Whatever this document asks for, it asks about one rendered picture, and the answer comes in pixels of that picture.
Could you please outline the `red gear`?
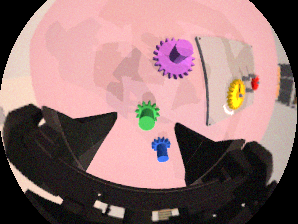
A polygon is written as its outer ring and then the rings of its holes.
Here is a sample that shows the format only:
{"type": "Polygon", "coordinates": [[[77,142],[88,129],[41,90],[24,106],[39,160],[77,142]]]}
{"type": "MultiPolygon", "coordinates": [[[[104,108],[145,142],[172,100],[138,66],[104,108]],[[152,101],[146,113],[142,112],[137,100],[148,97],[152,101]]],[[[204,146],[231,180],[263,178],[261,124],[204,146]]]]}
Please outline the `red gear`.
{"type": "Polygon", "coordinates": [[[257,88],[258,88],[258,83],[257,83],[258,75],[255,75],[255,76],[257,76],[257,79],[253,80],[253,77],[251,77],[251,83],[250,83],[250,84],[253,84],[251,85],[251,89],[253,89],[253,91],[257,91],[257,88]]]}

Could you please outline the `blue gear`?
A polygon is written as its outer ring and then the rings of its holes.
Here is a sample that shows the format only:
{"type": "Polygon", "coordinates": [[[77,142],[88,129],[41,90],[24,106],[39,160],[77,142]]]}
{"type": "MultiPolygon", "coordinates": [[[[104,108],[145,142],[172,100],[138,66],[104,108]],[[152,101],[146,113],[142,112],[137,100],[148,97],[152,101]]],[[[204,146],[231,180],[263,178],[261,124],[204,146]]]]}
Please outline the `blue gear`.
{"type": "Polygon", "coordinates": [[[154,152],[157,151],[157,161],[160,161],[160,163],[166,163],[166,161],[169,160],[169,156],[168,156],[168,148],[170,148],[170,141],[169,139],[165,139],[165,136],[162,137],[158,137],[158,139],[154,139],[154,141],[152,141],[152,149],[154,149],[154,152]]]}

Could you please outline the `yellow gear with black stripe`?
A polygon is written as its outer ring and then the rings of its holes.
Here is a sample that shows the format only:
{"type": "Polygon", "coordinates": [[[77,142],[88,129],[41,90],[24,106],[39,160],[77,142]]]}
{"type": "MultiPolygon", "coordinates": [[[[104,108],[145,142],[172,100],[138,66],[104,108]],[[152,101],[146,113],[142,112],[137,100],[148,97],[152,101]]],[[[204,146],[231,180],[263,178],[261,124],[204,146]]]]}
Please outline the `yellow gear with black stripe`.
{"type": "Polygon", "coordinates": [[[242,93],[242,95],[246,95],[245,92],[245,84],[242,84],[242,80],[233,80],[230,83],[230,88],[227,87],[229,91],[227,91],[226,103],[229,105],[229,109],[241,107],[243,99],[238,99],[238,93],[242,93]]]}

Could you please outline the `purple gear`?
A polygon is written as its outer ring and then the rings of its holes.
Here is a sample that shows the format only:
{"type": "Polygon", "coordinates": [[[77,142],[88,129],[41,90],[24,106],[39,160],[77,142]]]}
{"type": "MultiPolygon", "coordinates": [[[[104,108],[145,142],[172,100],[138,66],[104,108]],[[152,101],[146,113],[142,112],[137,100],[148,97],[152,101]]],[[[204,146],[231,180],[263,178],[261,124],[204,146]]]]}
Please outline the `purple gear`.
{"type": "Polygon", "coordinates": [[[154,64],[154,67],[158,67],[158,71],[162,72],[162,76],[165,76],[166,73],[169,73],[169,79],[177,80],[184,79],[184,76],[189,75],[189,71],[192,72],[194,67],[193,60],[196,60],[196,57],[192,57],[194,48],[190,44],[189,40],[185,39],[173,39],[169,41],[166,37],[166,41],[161,40],[160,44],[156,45],[158,51],[153,51],[154,56],[153,60],[157,60],[157,63],[154,64]]]}

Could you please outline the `small green gear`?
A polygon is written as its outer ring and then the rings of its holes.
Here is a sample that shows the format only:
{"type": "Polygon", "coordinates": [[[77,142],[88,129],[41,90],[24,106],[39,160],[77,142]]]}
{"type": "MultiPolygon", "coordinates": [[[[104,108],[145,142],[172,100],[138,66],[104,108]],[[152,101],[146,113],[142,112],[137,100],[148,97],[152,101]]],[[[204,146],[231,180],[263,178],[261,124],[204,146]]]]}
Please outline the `small green gear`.
{"type": "Polygon", "coordinates": [[[160,108],[156,108],[156,104],[150,105],[150,101],[148,101],[146,105],[144,101],[142,101],[142,107],[141,105],[137,105],[137,108],[140,109],[140,111],[138,111],[138,109],[136,111],[136,113],[138,113],[137,119],[140,121],[138,124],[140,124],[141,129],[144,129],[144,131],[149,131],[149,129],[154,127],[154,121],[157,121],[156,117],[160,117],[160,115],[156,113],[160,111],[160,108]]]}

